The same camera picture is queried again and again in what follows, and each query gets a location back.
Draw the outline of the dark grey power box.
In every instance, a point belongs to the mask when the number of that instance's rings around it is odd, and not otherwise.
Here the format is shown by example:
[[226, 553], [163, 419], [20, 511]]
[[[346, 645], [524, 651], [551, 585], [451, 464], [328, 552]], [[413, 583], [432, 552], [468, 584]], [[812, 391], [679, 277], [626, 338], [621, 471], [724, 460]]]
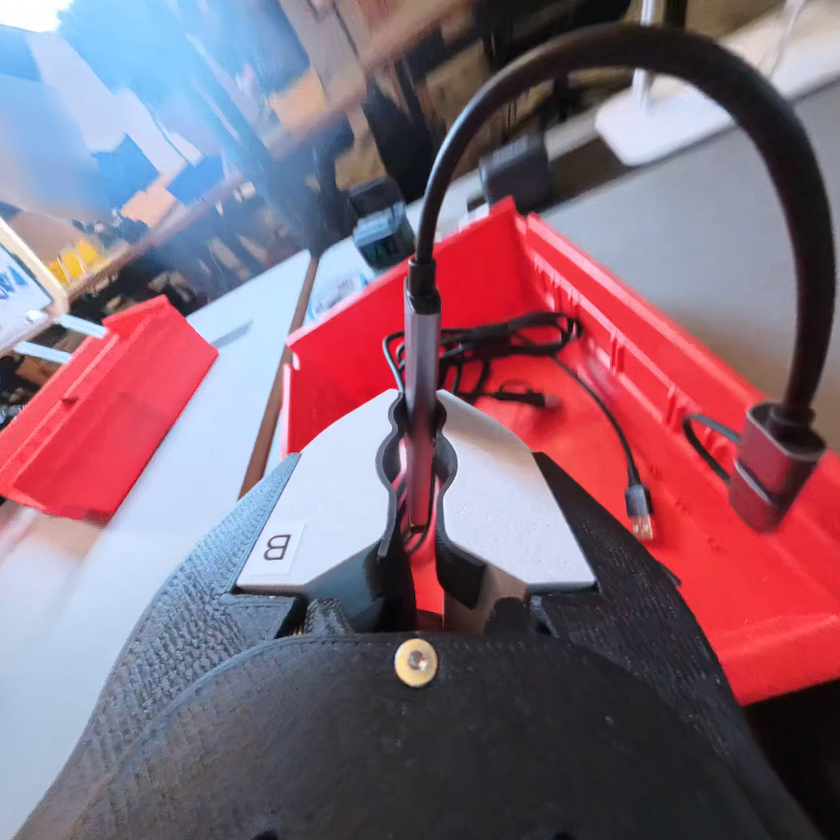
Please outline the dark grey power box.
[[416, 240], [396, 181], [380, 176], [348, 191], [355, 224], [353, 245], [373, 270], [384, 271], [412, 257]]
[[513, 199], [520, 213], [547, 205], [552, 172], [544, 136], [527, 134], [481, 158], [478, 164], [482, 195], [488, 205]]

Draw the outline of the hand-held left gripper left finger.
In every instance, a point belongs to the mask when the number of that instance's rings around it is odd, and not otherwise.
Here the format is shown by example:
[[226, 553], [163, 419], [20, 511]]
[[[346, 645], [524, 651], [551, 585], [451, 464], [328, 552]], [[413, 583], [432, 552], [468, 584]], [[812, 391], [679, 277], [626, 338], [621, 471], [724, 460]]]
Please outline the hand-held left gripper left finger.
[[384, 466], [399, 397], [384, 391], [303, 448], [238, 573], [239, 591], [342, 603], [411, 601], [393, 478]]

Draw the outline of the instruction board on white stand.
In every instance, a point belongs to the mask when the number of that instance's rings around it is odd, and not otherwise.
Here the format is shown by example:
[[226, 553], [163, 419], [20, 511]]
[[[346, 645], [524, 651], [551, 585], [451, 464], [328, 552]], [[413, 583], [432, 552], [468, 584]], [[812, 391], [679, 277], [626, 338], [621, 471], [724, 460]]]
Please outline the instruction board on white stand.
[[12, 351], [69, 313], [67, 290], [1, 220], [1, 352]]

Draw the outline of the grey USB hub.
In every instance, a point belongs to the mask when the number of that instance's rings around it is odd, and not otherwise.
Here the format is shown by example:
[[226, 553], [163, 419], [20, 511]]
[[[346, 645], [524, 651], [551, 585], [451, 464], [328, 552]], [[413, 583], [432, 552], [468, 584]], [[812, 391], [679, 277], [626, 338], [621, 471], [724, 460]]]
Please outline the grey USB hub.
[[417, 532], [431, 518], [437, 432], [437, 383], [442, 301], [436, 264], [412, 257], [404, 288], [406, 515]]

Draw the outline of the white sign stand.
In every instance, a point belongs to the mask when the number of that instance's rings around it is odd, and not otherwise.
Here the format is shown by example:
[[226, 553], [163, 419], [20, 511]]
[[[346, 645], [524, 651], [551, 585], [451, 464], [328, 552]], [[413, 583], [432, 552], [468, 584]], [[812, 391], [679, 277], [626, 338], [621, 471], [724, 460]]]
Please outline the white sign stand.
[[635, 69], [629, 89], [598, 108], [595, 131], [626, 167], [648, 165], [734, 127], [692, 86]]

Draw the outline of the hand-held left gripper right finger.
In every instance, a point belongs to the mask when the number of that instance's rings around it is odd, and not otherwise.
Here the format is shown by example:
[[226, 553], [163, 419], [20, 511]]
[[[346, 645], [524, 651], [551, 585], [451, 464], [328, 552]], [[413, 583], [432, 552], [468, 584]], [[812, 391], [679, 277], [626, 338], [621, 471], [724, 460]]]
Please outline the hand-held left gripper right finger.
[[435, 460], [437, 581], [443, 629], [481, 634], [494, 605], [589, 592], [596, 576], [536, 455], [496, 419], [449, 392]]

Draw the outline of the red divided plastic bin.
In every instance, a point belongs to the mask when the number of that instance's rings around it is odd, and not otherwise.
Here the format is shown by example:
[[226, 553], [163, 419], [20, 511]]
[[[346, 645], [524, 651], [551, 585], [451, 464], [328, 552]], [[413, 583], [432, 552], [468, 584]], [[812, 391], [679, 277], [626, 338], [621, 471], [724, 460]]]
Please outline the red divided plastic bin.
[[593, 560], [603, 618], [561, 619], [570, 598], [545, 595], [552, 634], [582, 624], [664, 645], [702, 633], [742, 706], [838, 681], [838, 455], [826, 452], [779, 531], [751, 530], [728, 490], [686, 441], [698, 413], [731, 429], [763, 395], [572, 240], [511, 201], [436, 246], [446, 328], [503, 322], [538, 311], [577, 319], [583, 335], [562, 354], [623, 429], [654, 507], [654, 540], [630, 533], [625, 459], [593, 400], [551, 360], [499, 360], [489, 386], [530, 385], [555, 411], [477, 407], [551, 459], [549, 478]]

